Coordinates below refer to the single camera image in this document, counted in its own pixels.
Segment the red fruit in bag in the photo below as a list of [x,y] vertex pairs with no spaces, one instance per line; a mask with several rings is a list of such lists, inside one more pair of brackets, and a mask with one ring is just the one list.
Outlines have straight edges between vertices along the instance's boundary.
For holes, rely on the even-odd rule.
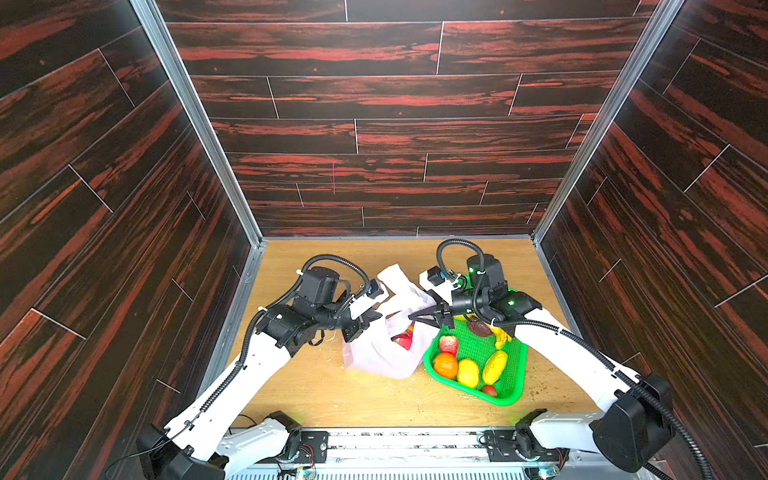
[[392,341],[400,345],[402,348],[410,350],[411,344],[413,343],[413,334],[410,332],[401,333],[392,339]]

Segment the wooden tabletop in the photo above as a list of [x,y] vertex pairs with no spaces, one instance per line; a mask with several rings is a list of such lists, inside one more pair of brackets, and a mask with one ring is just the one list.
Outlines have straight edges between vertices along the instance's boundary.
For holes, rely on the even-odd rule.
[[[539,300],[555,318],[565,318],[555,299],[530,240],[474,240],[502,262],[509,286]],[[296,270],[319,253],[340,255],[374,278],[398,263],[418,284],[419,274],[435,266],[440,240],[271,240],[266,247],[245,317],[240,325],[230,361],[240,353],[245,329],[259,306],[282,295],[296,280]],[[466,271],[472,251],[445,249],[448,268]],[[329,266],[352,283],[356,274],[337,263]],[[288,364],[253,397],[243,413],[260,421],[283,410],[304,426],[485,426],[514,425],[534,409],[555,412],[594,412],[597,406],[571,379],[541,354],[528,350],[528,370],[522,398],[512,406],[497,407],[433,380],[420,366],[404,380],[348,371],[342,361],[342,335],[333,332],[317,347],[304,346]]]

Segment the green tray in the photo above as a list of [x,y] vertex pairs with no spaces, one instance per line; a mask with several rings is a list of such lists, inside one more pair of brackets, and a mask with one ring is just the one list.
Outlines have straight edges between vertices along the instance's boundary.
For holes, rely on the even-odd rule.
[[[518,339],[512,339],[504,345],[503,350],[509,355],[507,367],[504,369],[501,378],[494,384],[497,397],[492,397],[480,391],[485,384],[482,381],[482,370],[486,360],[496,351],[496,337],[491,336],[487,339],[480,338],[469,331],[467,322],[463,320],[455,321],[456,328],[449,330],[447,326],[440,329],[440,333],[432,341],[432,345],[424,353],[424,367],[429,375],[440,383],[461,390],[462,392],[474,395],[481,400],[498,406],[509,406],[517,402],[523,395],[523,382],[525,380],[525,364],[528,360],[528,346]],[[477,389],[470,389],[461,383],[448,380],[441,377],[432,368],[432,361],[440,353],[439,341],[443,335],[453,335],[458,339],[458,354],[456,359],[461,362],[463,359],[471,359],[480,367],[480,384]]]

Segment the wood wall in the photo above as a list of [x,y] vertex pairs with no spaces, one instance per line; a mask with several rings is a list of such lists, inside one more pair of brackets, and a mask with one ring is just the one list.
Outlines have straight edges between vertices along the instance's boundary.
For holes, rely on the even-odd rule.
[[[582,332],[671,381],[718,479],[768,478],[766,28],[685,2],[542,243]],[[679,439],[662,455],[698,478]]]
[[194,399],[250,246],[127,0],[0,38],[0,478],[95,480]]
[[267,236],[530,233],[654,0],[160,0]]

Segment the black cable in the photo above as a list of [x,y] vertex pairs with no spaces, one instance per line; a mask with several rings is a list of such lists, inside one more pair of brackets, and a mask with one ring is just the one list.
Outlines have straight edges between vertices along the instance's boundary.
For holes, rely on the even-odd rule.
[[245,418],[249,419],[251,422],[253,422],[253,425],[251,425],[251,426],[254,426],[254,425],[259,425],[259,423],[258,423],[256,420],[254,420],[254,419],[250,418],[248,415],[246,415],[246,414],[244,414],[244,413],[238,413],[238,414],[237,414],[237,416],[239,416],[239,417],[245,417]]
[[653,466],[653,465],[651,465],[650,463],[647,463],[647,462],[646,462],[646,464],[645,464],[645,465],[643,465],[643,468],[645,468],[646,470],[648,470],[650,473],[652,473],[652,474],[656,475],[656,476],[657,476],[658,478],[660,478],[661,480],[674,480],[672,477],[670,477],[670,476],[669,476],[669,475],[667,475],[666,473],[662,472],[662,471],[661,471],[661,470],[659,470],[658,468],[654,467],[654,466]]
[[[560,330],[559,326],[554,326],[554,325],[551,325],[550,323],[540,322],[538,320],[508,321],[508,322],[503,322],[501,324],[496,324],[496,326],[512,326],[512,325],[516,325],[516,326],[532,325],[532,326],[538,326],[538,327],[555,331],[555,332]],[[592,345],[587,343],[587,341],[582,339],[580,336],[566,329],[561,330],[560,335],[566,336],[569,339],[573,340],[574,342],[578,343],[581,347],[583,347],[589,353],[591,353],[592,356],[600,360],[600,362],[605,366],[606,369],[612,372],[614,372],[614,370],[616,369],[616,366],[612,361],[610,361],[605,355],[603,355],[598,350],[596,350]],[[666,406],[664,406],[664,404],[662,404],[658,399],[656,399],[656,397],[652,396],[649,392],[642,389],[637,384],[637,382],[629,378],[624,372],[620,370],[616,370],[614,374],[616,375],[616,378],[618,378],[622,382],[626,383],[627,386],[629,386],[630,391],[632,393],[642,397],[643,400],[648,402],[650,406],[652,406],[657,412],[659,412],[672,425],[672,428],[674,428],[675,431],[678,434],[680,434],[680,436],[686,442],[691,454],[694,456],[694,460],[696,461],[697,466],[699,468],[699,473],[701,475],[701,478],[703,480],[713,480],[714,477],[712,474],[712,467],[710,467],[710,464],[707,461],[707,457],[701,451],[701,447],[696,443],[696,439],[694,439],[694,437],[690,434],[690,432],[685,427],[685,425],[683,425],[683,423],[680,420],[678,420],[677,417],[674,416],[674,413],[672,413],[672,411],[670,411]]]
[[126,455],[125,457],[120,457],[120,458],[118,458],[117,460],[115,460],[115,461],[114,461],[114,462],[112,462],[111,464],[107,465],[107,468],[105,468],[105,469],[104,469],[104,478],[106,478],[106,480],[110,480],[110,478],[109,478],[109,471],[110,471],[110,470],[112,470],[112,467],[114,467],[115,465],[117,465],[119,462],[122,462],[123,460],[128,460],[129,458],[138,457],[139,455],[144,455],[144,454],[147,454],[147,453],[152,453],[152,452],[154,452],[155,450],[157,450],[157,449],[160,449],[160,448],[162,448],[162,447],[164,447],[164,446],[168,445],[168,444],[169,444],[169,443],[171,443],[172,441],[174,441],[174,440],[176,439],[176,437],[178,437],[179,435],[181,435],[182,433],[184,433],[184,432],[185,432],[185,431],[186,431],[188,428],[190,428],[191,426],[192,426],[192,422],[189,422],[189,423],[188,423],[188,424],[186,424],[186,425],[184,426],[184,428],[183,428],[183,429],[181,429],[181,431],[180,431],[180,432],[178,432],[176,435],[174,435],[174,436],[170,437],[170,438],[169,438],[168,440],[166,440],[165,442],[162,442],[161,444],[159,444],[159,445],[156,445],[156,446],[152,447],[151,449],[142,450],[141,452],[132,453],[132,454],[130,454],[130,455]]
[[253,331],[256,329],[256,324],[264,317],[267,310],[274,307],[275,305],[280,305],[283,302],[286,302],[293,298],[293,294],[296,293],[296,291],[301,286],[301,281],[303,278],[304,272],[306,272],[313,264],[320,262],[322,260],[330,260],[333,262],[341,263],[344,266],[347,266],[348,268],[354,270],[355,273],[360,275],[360,278],[362,278],[362,287],[360,288],[360,291],[356,293],[354,296],[350,296],[346,299],[346,301],[342,304],[342,306],[336,311],[336,314],[334,315],[334,318],[338,318],[341,316],[344,311],[349,308],[350,303],[352,303],[355,299],[360,298],[362,295],[365,295],[368,290],[371,288],[371,281],[368,278],[368,275],[364,271],[362,271],[362,268],[355,265],[354,263],[350,262],[346,258],[339,257],[337,255],[331,255],[328,253],[323,253],[320,255],[315,255],[314,257],[310,258],[304,263],[304,266],[301,267],[301,274],[299,275],[299,278],[296,279],[296,282],[282,295],[279,299],[275,300],[274,302],[270,303],[266,306],[266,309],[259,310],[259,312],[253,316],[253,318],[250,320],[250,323],[248,324],[248,328],[245,331],[245,338],[243,338],[243,348],[240,350],[240,357],[235,362],[235,366],[230,372],[229,375],[224,379],[224,381],[219,384],[218,387],[214,390],[213,393],[210,394],[210,396],[206,399],[205,402],[203,402],[203,405],[200,407],[200,412],[206,412],[210,406],[214,403],[214,401],[219,398],[221,393],[227,388],[233,380],[235,380],[235,377],[238,373],[240,373],[240,370],[243,369],[243,366],[245,365],[245,361],[248,358],[248,349],[250,348],[250,339],[253,336]]
[[455,272],[452,272],[445,268],[445,263],[442,261],[442,251],[445,250],[446,247],[450,247],[451,245],[461,245],[462,247],[467,247],[469,249],[472,249],[475,251],[475,253],[478,254],[478,258],[480,259],[480,267],[477,272],[477,285],[472,285],[472,312],[481,320],[483,320],[486,323],[490,323],[490,320],[486,319],[485,316],[480,312],[480,309],[478,308],[478,295],[480,294],[480,289],[482,288],[482,281],[484,279],[483,275],[485,275],[485,254],[482,251],[482,248],[478,247],[475,243],[470,242],[469,240],[464,240],[462,238],[449,238],[442,243],[440,243],[437,246],[437,251],[435,252],[435,256],[437,257],[437,266],[442,272],[442,275],[449,280],[451,283],[454,283],[456,280],[458,280],[461,275],[457,274]]
[[485,255],[483,254],[482,249],[480,247],[470,242],[469,240],[464,240],[462,238],[449,238],[444,242],[440,243],[437,246],[437,251],[435,252],[435,256],[437,257],[437,266],[440,268],[442,275],[448,281],[453,283],[460,277],[460,275],[445,268],[445,263],[442,261],[442,251],[445,250],[446,247],[450,247],[451,245],[461,245],[463,247],[471,248],[472,250],[474,250],[478,254],[478,257],[480,257],[480,271],[485,272]]

